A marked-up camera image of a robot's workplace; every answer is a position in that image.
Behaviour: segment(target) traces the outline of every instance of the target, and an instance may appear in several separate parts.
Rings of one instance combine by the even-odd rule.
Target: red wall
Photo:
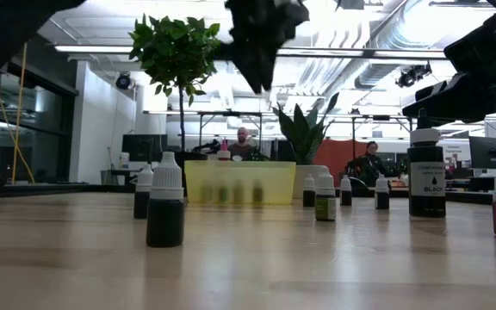
[[[363,155],[367,150],[367,144],[355,142],[356,158]],[[353,159],[353,141],[323,140],[320,145],[313,164],[325,165],[334,177],[334,186],[339,186],[339,172],[344,172],[345,166]]]

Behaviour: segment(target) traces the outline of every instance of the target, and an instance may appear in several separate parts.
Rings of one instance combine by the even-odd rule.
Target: potted tree
[[[326,171],[325,166],[313,165],[315,154],[319,150],[323,139],[326,136],[326,130],[332,124],[325,125],[326,115],[334,109],[338,94],[332,96],[326,107],[325,115],[317,122],[319,108],[317,106],[304,116],[298,104],[294,107],[294,118],[290,118],[284,113],[281,106],[273,108],[275,115],[279,117],[281,132],[290,142],[294,155],[296,157],[296,177],[294,180],[294,198],[301,198],[303,194],[303,180],[307,174],[313,177],[318,176],[321,172]]]
[[[189,106],[195,96],[205,95],[202,85],[216,73],[214,54],[220,46],[216,38],[220,25],[206,28],[203,19],[193,17],[184,22],[168,16],[160,20],[148,16],[148,21],[146,15],[141,22],[135,21],[135,30],[129,34],[133,39],[129,58],[141,63],[141,69],[152,79],[151,84],[158,84],[156,94],[164,92],[170,96],[172,88],[178,88],[181,152],[176,153],[176,161],[184,168],[185,160],[206,159],[206,155],[185,152],[183,105],[185,95]]]

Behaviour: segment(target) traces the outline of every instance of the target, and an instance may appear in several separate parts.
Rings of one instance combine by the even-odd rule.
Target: pink bottle
[[[225,161],[231,160],[231,152],[229,152],[227,139],[223,139],[223,141],[221,141],[221,149],[217,151],[217,159]]]

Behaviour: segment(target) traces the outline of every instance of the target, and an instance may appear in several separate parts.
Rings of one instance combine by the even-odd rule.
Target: green leaves
[[[210,26],[210,28],[208,29],[208,34],[209,35],[217,35],[218,33],[220,32],[220,24],[213,24],[212,26]]]
[[[315,106],[306,116],[307,125],[309,127],[313,127],[317,124],[317,116],[319,116],[319,109]]]
[[[338,94],[332,96],[326,107],[326,115],[336,107]],[[317,118],[319,109],[313,107],[307,116],[304,117],[303,112],[298,104],[294,107],[294,119],[284,114],[282,108],[273,108],[275,115],[279,116],[281,124],[281,132],[292,145],[296,155],[297,164],[313,164],[315,154],[319,150],[323,139],[326,136],[326,130],[332,124],[332,121],[325,127],[325,117],[319,123]]]
[[[220,46],[215,36],[219,24],[206,28],[203,19],[188,17],[187,21],[171,20],[168,16],[158,20],[143,15],[135,21],[130,59],[141,63],[143,71],[151,77],[151,84],[158,84],[155,94],[171,95],[173,87],[184,89],[189,96],[189,106],[195,96],[206,95],[198,89],[216,73],[214,53]],[[179,103],[183,107],[183,97]]]

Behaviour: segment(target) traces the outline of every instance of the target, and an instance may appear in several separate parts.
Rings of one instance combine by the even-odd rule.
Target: green label
[[[315,219],[336,219],[336,197],[319,197],[315,199]]]

